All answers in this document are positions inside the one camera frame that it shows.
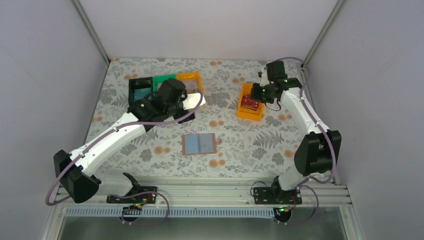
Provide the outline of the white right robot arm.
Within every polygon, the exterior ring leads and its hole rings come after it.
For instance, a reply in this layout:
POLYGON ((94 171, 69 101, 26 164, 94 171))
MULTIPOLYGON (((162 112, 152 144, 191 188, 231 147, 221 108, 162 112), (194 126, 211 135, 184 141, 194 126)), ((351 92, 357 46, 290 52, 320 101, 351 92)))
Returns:
POLYGON ((275 177, 270 187, 273 200, 282 203, 309 180, 319 184, 333 180, 342 136, 319 118, 305 95, 306 85, 287 75, 281 59, 267 63, 258 75, 261 82, 253 84, 250 98, 263 104, 283 104, 304 135, 294 154, 294 167, 275 177))

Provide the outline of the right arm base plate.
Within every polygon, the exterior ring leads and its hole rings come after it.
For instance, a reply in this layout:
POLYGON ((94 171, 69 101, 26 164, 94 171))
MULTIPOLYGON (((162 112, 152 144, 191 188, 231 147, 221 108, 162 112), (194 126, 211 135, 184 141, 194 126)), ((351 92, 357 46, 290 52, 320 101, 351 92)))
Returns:
POLYGON ((252 194, 256 205, 301 205, 303 203, 299 189, 274 191, 271 187, 254 187, 252 194))

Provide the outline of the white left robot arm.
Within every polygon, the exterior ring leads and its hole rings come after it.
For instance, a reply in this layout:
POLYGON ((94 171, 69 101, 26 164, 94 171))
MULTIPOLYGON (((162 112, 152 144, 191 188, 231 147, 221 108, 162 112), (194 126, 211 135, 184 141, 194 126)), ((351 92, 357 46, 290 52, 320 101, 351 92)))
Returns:
POLYGON ((71 152, 60 150, 53 156, 56 181, 51 188, 60 184, 68 196, 51 202, 48 193, 46 204, 53 206, 68 199, 80 204, 95 195, 127 196, 136 187, 132 177, 126 173, 96 176, 97 169, 133 139, 155 126, 182 123, 205 102, 201 91, 188 93, 182 81, 165 80, 157 91, 134 101, 100 135, 71 152))

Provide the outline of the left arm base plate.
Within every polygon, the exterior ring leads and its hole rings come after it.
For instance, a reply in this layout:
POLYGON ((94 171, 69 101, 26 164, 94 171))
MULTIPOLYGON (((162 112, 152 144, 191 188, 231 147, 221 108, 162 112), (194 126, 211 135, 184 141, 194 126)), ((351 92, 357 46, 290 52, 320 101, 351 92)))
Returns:
POLYGON ((154 204, 156 202, 156 186, 133 186, 132 189, 122 197, 108 195, 106 202, 108 204, 154 204))

